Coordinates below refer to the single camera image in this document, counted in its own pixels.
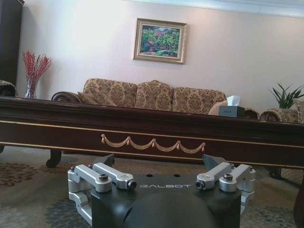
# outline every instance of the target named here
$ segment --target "patterned rug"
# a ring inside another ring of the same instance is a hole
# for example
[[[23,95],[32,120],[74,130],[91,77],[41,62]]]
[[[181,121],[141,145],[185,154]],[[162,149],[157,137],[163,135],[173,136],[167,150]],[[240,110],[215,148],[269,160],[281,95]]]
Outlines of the patterned rug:
[[[49,151],[5,147],[0,154],[0,227],[88,228],[68,199],[67,171],[90,164],[96,156],[63,155],[57,168],[45,166]],[[133,174],[198,174],[202,165],[115,159],[114,168]],[[299,188],[257,170],[255,199],[241,218],[241,228],[295,228],[293,205]]]

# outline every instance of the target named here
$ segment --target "table leg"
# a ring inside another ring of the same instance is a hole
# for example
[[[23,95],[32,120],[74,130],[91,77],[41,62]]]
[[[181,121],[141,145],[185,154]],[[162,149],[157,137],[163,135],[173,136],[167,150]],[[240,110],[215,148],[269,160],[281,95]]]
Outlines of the table leg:
[[[51,157],[47,161],[47,167],[54,168],[56,167],[61,160],[61,151],[59,150],[51,150]]]
[[[298,228],[304,228],[304,178],[294,204],[294,219]]]
[[[269,176],[274,178],[274,179],[278,179],[278,180],[282,180],[283,178],[281,177],[281,171],[282,168],[278,168],[278,167],[268,167],[269,170]]]

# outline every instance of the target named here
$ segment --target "silver clamp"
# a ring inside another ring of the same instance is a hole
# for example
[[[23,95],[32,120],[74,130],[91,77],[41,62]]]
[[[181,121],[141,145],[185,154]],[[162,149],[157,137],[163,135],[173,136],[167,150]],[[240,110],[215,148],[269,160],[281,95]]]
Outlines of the silver clamp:
[[[96,163],[93,170],[98,173],[107,173],[119,189],[133,190],[136,188],[136,182],[132,174],[122,173],[103,163]]]
[[[241,164],[230,174],[225,174],[219,179],[219,188],[224,192],[234,192],[237,189],[242,191],[241,213],[243,213],[248,201],[254,197],[255,181],[256,171],[252,166]]]
[[[231,172],[232,165],[227,162],[222,162],[218,166],[214,167],[206,173],[200,173],[196,177],[196,186],[199,189],[212,189],[215,182],[219,180],[225,173]]]
[[[223,192],[235,192],[241,190],[241,214],[250,199],[253,199],[255,190],[256,171],[252,166],[241,164],[237,168],[234,165],[222,162],[212,170],[197,175],[196,186],[198,189],[212,189],[216,181]]]
[[[97,192],[108,192],[112,182],[120,189],[133,190],[136,181],[133,175],[122,173],[103,163],[72,166],[67,172],[69,199],[76,203],[77,212],[92,225],[92,209],[88,203],[85,190],[95,188]]]

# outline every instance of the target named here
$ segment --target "painting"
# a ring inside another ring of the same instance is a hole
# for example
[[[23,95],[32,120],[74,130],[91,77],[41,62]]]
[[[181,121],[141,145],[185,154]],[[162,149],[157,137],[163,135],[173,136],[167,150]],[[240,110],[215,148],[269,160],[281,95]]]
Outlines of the painting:
[[[186,24],[137,19],[134,59],[184,63]]]

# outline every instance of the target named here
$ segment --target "crown molding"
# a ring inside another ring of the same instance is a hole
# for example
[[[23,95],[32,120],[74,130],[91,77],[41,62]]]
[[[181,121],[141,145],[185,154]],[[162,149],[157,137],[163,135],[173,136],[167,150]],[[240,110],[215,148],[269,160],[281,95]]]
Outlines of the crown molding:
[[[299,0],[127,0],[213,10],[304,18],[304,2]]]

